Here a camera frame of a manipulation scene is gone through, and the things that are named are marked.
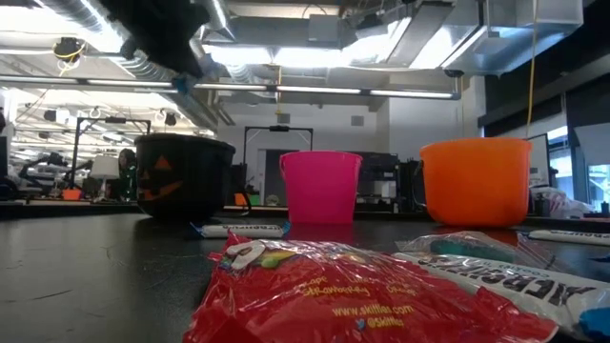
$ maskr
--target black table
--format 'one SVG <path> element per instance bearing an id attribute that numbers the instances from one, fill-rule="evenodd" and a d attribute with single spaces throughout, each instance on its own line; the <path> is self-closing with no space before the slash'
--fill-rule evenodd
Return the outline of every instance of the black table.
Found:
<path id="1" fill-rule="evenodd" d="M 347 239 L 395 252 L 395 241 L 438 231 L 425 220 L 357 220 Z M 207 255 L 223 244 L 143 214 L 0 221 L 0 342 L 179 342 L 214 267 Z M 544 244 L 582 276 L 610 281 L 587 263 L 607 249 Z"/>

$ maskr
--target skittles bag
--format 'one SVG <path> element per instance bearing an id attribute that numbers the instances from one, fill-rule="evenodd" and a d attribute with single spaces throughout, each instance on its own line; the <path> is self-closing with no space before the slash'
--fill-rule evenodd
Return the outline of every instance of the skittles bag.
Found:
<path id="1" fill-rule="evenodd" d="M 230 236 L 184 343 L 546 342 L 551 320 L 392 256 Z"/>

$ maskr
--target black jack-o-lantern bucket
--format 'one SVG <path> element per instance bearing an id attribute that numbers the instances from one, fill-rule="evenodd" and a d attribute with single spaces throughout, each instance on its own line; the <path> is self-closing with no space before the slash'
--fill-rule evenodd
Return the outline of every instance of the black jack-o-lantern bucket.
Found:
<path id="1" fill-rule="evenodd" d="M 159 219 L 205 220 L 222 210 L 235 148 L 209 138 L 153 133 L 135 140 L 137 203 Z"/>

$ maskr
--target orange bucket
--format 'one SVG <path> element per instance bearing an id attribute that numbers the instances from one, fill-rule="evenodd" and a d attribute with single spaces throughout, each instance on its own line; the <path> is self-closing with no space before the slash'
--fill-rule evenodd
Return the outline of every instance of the orange bucket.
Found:
<path id="1" fill-rule="evenodd" d="M 63 190 L 64 200 L 79 200 L 80 190 Z"/>
<path id="2" fill-rule="evenodd" d="M 520 223 L 527 214 L 531 149 L 517 138 L 467 138 L 421 148 L 428 213 L 452 226 Z"/>

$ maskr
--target pink bucket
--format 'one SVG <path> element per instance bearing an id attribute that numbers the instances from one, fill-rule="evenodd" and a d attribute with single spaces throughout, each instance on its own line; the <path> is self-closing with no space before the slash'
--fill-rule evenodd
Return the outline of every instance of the pink bucket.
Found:
<path id="1" fill-rule="evenodd" d="M 351 224 L 362 157 L 339 151 L 290 152 L 279 158 L 292 223 Z"/>

